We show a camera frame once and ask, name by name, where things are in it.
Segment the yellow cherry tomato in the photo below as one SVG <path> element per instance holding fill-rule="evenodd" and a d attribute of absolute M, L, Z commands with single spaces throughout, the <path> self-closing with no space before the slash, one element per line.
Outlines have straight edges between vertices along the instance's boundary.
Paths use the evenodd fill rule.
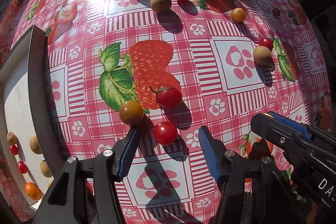
<path fill-rule="evenodd" d="M 246 12 L 242 8 L 236 8 L 231 11 L 231 18 L 234 22 L 244 22 L 246 19 Z"/>

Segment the grey cardboard box tray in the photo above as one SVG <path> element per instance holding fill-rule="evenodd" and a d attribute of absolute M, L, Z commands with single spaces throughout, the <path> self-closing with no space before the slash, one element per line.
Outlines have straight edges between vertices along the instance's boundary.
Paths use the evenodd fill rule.
<path fill-rule="evenodd" d="M 65 156 L 52 123 L 45 38 L 44 31 L 31 26 L 1 65 L 1 194 L 21 217 L 35 213 L 39 207 L 39 202 L 26 194 L 25 184 L 33 182 L 45 193 L 52 181 L 42 175 L 40 162 L 45 160 L 52 174 L 57 174 Z M 13 132 L 18 139 L 17 155 L 10 152 L 8 132 Z M 29 141 L 34 135 L 41 155 L 30 149 Z M 18 171 L 18 161 L 25 162 L 26 174 Z"/>

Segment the red cherry tomato in tray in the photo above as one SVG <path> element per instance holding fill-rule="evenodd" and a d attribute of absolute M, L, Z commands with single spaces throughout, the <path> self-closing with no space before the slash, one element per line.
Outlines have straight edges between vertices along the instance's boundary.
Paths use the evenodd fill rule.
<path fill-rule="evenodd" d="M 28 171 L 28 168 L 25 164 L 24 161 L 18 161 L 18 171 L 21 173 L 21 174 L 26 174 L 27 171 Z"/>

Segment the red cherry tomato on table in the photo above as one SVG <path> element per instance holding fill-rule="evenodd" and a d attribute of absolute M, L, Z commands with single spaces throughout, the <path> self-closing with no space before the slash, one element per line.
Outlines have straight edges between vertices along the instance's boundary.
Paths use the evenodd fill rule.
<path fill-rule="evenodd" d="M 261 38 L 259 46 L 267 47 L 271 51 L 273 49 L 273 42 L 270 38 Z"/>

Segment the small orange tangerine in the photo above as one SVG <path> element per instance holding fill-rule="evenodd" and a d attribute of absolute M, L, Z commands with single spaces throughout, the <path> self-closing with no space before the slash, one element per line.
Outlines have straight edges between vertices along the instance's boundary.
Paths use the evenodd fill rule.
<path fill-rule="evenodd" d="M 38 201 L 42 198 L 40 189 L 33 182 L 25 184 L 25 192 L 32 200 Z"/>

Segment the red cherry tomato with stem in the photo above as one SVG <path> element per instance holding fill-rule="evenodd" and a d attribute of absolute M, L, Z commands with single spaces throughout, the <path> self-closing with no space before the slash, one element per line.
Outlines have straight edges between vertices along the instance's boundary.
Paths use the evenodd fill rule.
<path fill-rule="evenodd" d="M 156 89 L 152 86 L 149 89 L 155 94 L 155 102 L 161 108 L 173 109 L 182 103 L 181 91 L 172 84 L 160 83 Z"/>

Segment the dark orange cherry tomato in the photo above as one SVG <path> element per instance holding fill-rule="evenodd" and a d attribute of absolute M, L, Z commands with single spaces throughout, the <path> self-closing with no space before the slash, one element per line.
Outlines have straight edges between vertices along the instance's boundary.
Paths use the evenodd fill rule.
<path fill-rule="evenodd" d="M 126 101 L 119 110 L 120 120 L 124 124 L 134 125 L 138 124 L 143 118 L 143 108 L 136 101 Z"/>

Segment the red strawberry checkered tablecloth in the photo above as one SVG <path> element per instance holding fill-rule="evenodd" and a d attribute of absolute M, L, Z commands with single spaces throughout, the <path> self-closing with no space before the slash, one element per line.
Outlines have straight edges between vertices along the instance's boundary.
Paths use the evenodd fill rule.
<path fill-rule="evenodd" d="M 145 135 L 129 176 L 116 185 L 127 223 L 210 223 L 220 193 L 198 139 L 214 137 L 246 156 L 259 140 L 252 115 L 273 110 L 330 127 L 322 50 L 297 0 L 13 0 L 1 19 L 1 52 L 31 27 L 47 35 L 52 123 L 64 155 L 92 158 L 127 126 L 117 110 L 138 101 L 153 122 L 172 121 L 182 141 L 164 147 Z M 231 11 L 242 8 L 244 22 Z M 273 42 L 268 66 L 254 62 L 261 38 Z M 182 103 L 164 109 L 154 89 L 172 84 Z"/>

